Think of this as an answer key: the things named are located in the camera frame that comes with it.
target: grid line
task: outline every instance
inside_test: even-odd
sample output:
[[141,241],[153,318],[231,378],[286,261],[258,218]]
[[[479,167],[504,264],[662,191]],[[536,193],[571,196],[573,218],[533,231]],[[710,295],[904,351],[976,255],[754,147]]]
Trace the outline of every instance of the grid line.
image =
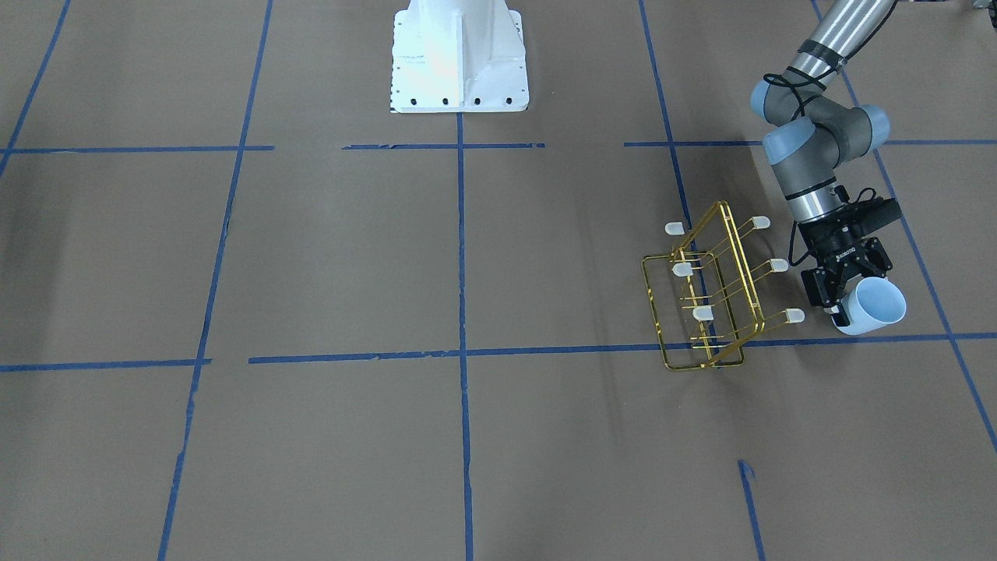
[[546,147],[547,144],[543,142],[484,144],[351,144],[344,146],[341,150],[522,150]]
[[3,177],[4,171],[7,170],[7,163],[10,161],[11,151],[17,146],[17,138],[21,135],[21,129],[24,128],[24,122],[28,119],[28,111],[31,110],[31,104],[35,101],[35,94],[38,93],[38,87],[42,84],[42,78],[45,76],[45,70],[49,67],[49,61],[52,59],[52,52],[56,49],[56,43],[59,41],[59,34],[62,33],[63,24],[66,23],[66,14],[69,13],[69,6],[72,0],[66,0],[63,4],[62,12],[59,13],[59,21],[56,22],[56,29],[52,32],[52,39],[49,41],[49,46],[45,50],[45,56],[42,57],[42,65],[38,67],[38,73],[35,75],[35,81],[31,84],[31,89],[28,91],[28,98],[24,100],[24,106],[21,108],[21,114],[17,118],[17,124],[14,125],[14,131],[10,135],[10,140],[7,142],[7,150],[4,152],[3,158],[0,159],[0,178]]
[[225,214],[221,223],[221,234],[218,237],[218,249],[214,258],[214,269],[211,274],[211,286],[207,294],[207,305],[204,310],[204,327],[201,330],[200,342],[197,346],[197,357],[190,378],[190,392],[187,396],[186,420],[183,425],[183,444],[176,456],[173,469],[172,485],[169,489],[169,501],[166,505],[166,519],[163,522],[163,536],[160,540],[159,561],[166,561],[166,551],[169,547],[169,536],[172,531],[173,516],[176,511],[176,501],[179,496],[180,481],[183,475],[183,462],[186,459],[187,445],[190,442],[190,429],[193,424],[194,395],[200,384],[201,370],[204,366],[204,354],[207,349],[207,338],[211,330],[211,315],[214,312],[214,300],[218,292],[218,280],[221,276],[221,265],[225,256],[225,243],[228,239],[228,223],[232,217],[232,206],[235,201],[235,191],[238,188],[239,174],[242,169],[242,159],[245,154],[246,138],[249,135],[249,123],[252,119],[253,103],[256,97],[256,85],[259,82],[260,68],[263,65],[263,53],[266,50],[266,36],[270,28],[270,15],[273,12],[273,0],[267,0],[266,12],[263,15],[263,29],[260,32],[259,46],[256,50],[256,64],[249,83],[249,95],[246,100],[245,114],[242,118],[242,133],[239,136],[238,150],[235,152],[235,165],[232,168],[232,180],[228,187],[228,199],[225,202]]
[[[997,332],[969,332],[953,333],[958,340],[985,340],[997,338]],[[887,344],[906,342],[929,342],[947,341],[948,333],[926,333],[913,335],[861,335],[848,337],[815,337],[815,338],[787,338],[787,339],[754,339],[748,341],[745,346],[750,347],[775,347],[775,346],[822,346],[840,344]],[[656,351],[660,347],[658,343],[635,343],[635,344],[599,344],[599,345],[563,345],[563,346],[509,346],[490,348],[468,348],[465,350],[467,356],[516,356],[523,354],[578,354],[593,352],[643,352]],[[667,343],[668,350],[682,350],[691,348],[688,342]],[[418,358],[453,358],[458,357],[461,350],[438,349],[438,350],[403,350],[388,352],[350,352],[350,353],[327,353],[327,354],[287,354],[253,356],[248,360],[249,364],[288,364],[295,362],[344,362],[356,360],[400,360]]]
[[[164,368],[170,366],[194,366],[195,358],[174,360],[114,360],[110,362],[50,362],[43,364],[0,364],[3,372],[54,372],[59,370],[116,370],[123,368]],[[210,358],[202,360],[210,364]]]
[[458,208],[458,277],[460,287],[460,350],[461,362],[461,434],[464,453],[464,554],[467,561],[475,559],[475,522],[471,489],[471,415],[468,400],[468,327],[467,327],[467,238],[465,236],[464,205],[464,114],[457,113],[457,208]]
[[[884,146],[997,146],[997,139],[911,139],[888,140]],[[711,146],[762,146],[762,141],[632,141],[623,143],[624,148],[668,148],[668,147],[711,147]]]
[[748,519],[751,521],[751,533],[755,537],[755,551],[758,561],[765,561],[765,545],[762,543],[762,529],[758,523],[758,512],[755,510],[755,496],[751,491],[751,482],[755,480],[755,470],[745,460],[738,460],[741,471],[741,487],[745,492],[745,504],[748,506]]
[[96,146],[79,148],[15,148],[4,154],[144,154],[160,152],[272,152],[272,144],[238,146]]

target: rack peg tip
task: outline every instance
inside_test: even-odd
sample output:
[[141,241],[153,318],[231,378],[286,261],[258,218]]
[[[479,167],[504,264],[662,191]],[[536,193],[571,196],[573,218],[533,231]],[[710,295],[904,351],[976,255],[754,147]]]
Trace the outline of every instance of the rack peg tip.
[[665,234],[669,236],[683,236],[685,234],[685,225],[680,222],[670,222],[665,225]]

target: silver metal tube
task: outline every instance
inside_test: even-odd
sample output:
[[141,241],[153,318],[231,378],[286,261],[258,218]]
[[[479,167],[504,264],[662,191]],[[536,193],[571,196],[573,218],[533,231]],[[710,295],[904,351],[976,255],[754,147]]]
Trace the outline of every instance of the silver metal tube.
[[840,184],[827,186],[819,191],[807,193],[788,201],[793,219],[799,223],[814,221],[836,211],[842,205],[841,199],[833,194],[833,189]]
[[[872,34],[892,5],[893,0],[837,0],[814,30],[811,40],[847,58]],[[806,53],[797,55],[791,66],[812,77],[831,68]],[[826,86],[833,79],[834,73],[831,73],[822,78],[821,83]]]

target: white pedestal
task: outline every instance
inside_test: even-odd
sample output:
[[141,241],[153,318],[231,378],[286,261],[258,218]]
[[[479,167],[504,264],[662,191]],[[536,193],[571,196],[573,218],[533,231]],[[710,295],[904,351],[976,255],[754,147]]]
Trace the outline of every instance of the white pedestal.
[[391,110],[522,111],[522,18],[505,0],[411,0],[395,15]]

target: light blue cup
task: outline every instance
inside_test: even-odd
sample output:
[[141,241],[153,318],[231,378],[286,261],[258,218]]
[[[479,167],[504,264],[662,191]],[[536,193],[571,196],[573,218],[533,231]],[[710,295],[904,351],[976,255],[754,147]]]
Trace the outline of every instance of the light blue cup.
[[837,329],[847,335],[861,335],[897,323],[907,313],[903,292],[896,284],[879,277],[860,280],[841,305],[851,325]]

